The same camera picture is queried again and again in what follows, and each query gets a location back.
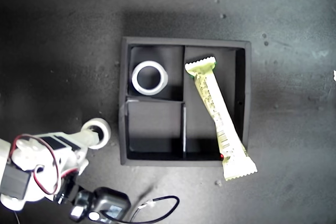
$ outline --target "roll of tape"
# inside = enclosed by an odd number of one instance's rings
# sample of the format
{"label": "roll of tape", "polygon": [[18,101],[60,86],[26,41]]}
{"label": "roll of tape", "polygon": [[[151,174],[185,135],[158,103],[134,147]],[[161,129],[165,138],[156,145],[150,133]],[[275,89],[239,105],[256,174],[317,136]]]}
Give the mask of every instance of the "roll of tape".
{"label": "roll of tape", "polygon": [[[160,73],[160,82],[153,89],[145,89],[145,88],[141,87],[138,83],[139,72],[145,67],[153,67]],[[159,63],[157,63],[155,61],[152,61],[152,60],[144,61],[144,62],[138,64],[135,67],[135,69],[133,70],[132,84],[133,84],[134,88],[137,90],[137,92],[139,92],[141,94],[155,95],[157,93],[160,93],[164,89],[164,87],[166,87],[167,83],[168,83],[167,72],[164,70],[164,68]]]}

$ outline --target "red wire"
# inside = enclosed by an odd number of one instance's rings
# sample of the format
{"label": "red wire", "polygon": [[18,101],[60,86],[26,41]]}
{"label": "red wire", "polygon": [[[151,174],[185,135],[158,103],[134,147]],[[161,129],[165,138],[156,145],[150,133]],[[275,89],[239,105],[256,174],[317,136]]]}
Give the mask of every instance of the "red wire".
{"label": "red wire", "polygon": [[58,163],[57,163],[57,160],[56,160],[56,157],[54,155],[54,150],[51,148],[51,146],[46,142],[44,141],[43,139],[39,138],[39,137],[36,137],[36,136],[32,136],[32,135],[29,135],[29,134],[21,134],[19,136],[17,136],[14,141],[13,141],[13,145],[12,145],[12,149],[9,153],[9,157],[12,157],[12,154],[13,154],[13,151],[15,150],[16,148],[16,142],[22,138],[22,137],[29,137],[29,138],[32,138],[32,139],[35,139],[37,140],[39,143],[41,143],[42,145],[44,145],[50,152],[50,154],[53,156],[52,158],[54,159],[54,162],[55,162],[55,167],[56,167],[56,173],[57,173],[57,182],[56,182],[56,187],[54,189],[54,191],[52,193],[50,193],[39,181],[38,181],[38,178],[36,177],[36,170],[37,169],[34,169],[33,171],[33,177],[34,177],[34,180],[36,182],[36,184],[39,186],[39,188],[47,195],[53,195],[55,194],[55,192],[57,191],[58,189],[58,184],[59,184],[59,168],[58,168]]}

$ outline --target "dark concrete surface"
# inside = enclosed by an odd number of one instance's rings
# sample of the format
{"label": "dark concrete surface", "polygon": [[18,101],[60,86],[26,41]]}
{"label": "dark concrete surface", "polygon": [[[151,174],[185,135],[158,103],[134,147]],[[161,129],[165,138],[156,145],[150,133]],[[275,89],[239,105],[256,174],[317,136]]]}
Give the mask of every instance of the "dark concrete surface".
{"label": "dark concrete surface", "polygon": [[[257,174],[225,182],[221,168],[120,165],[122,36],[251,41]],[[81,184],[123,191],[134,204],[178,195],[162,223],[336,223],[334,68],[336,0],[0,0],[0,137],[76,132],[101,116],[112,140],[90,151]],[[22,224],[71,223],[69,209],[44,200],[18,215]]]}

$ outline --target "white robotic arm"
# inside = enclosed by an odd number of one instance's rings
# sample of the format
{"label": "white robotic arm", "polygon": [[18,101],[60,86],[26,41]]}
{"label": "white robotic arm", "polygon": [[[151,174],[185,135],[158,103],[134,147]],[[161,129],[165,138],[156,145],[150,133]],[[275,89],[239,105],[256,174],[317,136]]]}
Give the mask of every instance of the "white robotic arm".
{"label": "white robotic arm", "polygon": [[[22,134],[10,143],[0,139],[0,201],[13,210],[20,211],[27,201],[45,198],[64,204],[73,204],[69,218],[80,222],[85,218],[100,223],[112,224],[132,222],[138,211],[149,205],[138,207],[130,222],[122,218],[131,208],[126,194],[106,187],[88,191],[76,184],[77,176],[88,166],[88,148],[104,147],[111,137],[111,129],[103,119],[92,119],[85,123],[80,132],[72,135],[63,132],[42,135]],[[175,199],[176,204],[164,216],[141,223],[156,223],[168,217],[178,206],[176,196],[152,199]]]}
{"label": "white robotic arm", "polygon": [[8,142],[0,140],[1,203],[19,211],[26,201],[44,197],[54,200],[62,179],[70,173],[81,175],[89,164],[88,148],[102,148],[110,137],[108,123],[92,119],[80,132],[71,135],[63,132],[20,135],[12,150]]}

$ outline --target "black organizer tray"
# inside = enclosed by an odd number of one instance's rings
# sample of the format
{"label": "black organizer tray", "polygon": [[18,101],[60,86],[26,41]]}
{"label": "black organizer tray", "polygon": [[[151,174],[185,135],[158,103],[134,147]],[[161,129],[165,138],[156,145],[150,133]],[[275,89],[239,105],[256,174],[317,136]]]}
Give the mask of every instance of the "black organizer tray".
{"label": "black organizer tray", "polygon": [[[124,37],[119,135],[122,165],[221,166],[215,124],[185,71],[188,62],[216,58],[214,74],[236,131],[247,148],[251,46],[246,41]],[[145,96],[132,85],[133,69],[153,60],[166,70],[167,86]]]}

